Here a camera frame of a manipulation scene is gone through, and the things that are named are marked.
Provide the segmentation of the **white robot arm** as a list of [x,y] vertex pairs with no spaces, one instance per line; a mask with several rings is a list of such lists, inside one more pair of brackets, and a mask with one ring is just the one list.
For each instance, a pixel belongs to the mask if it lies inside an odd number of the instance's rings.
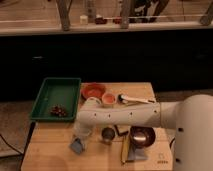
[[183,101],[104,108],[89,98],[77,112],[74,135],[82,142],[96,125],[161,127],[175,130],[173,171],[213,171],[213,96]]

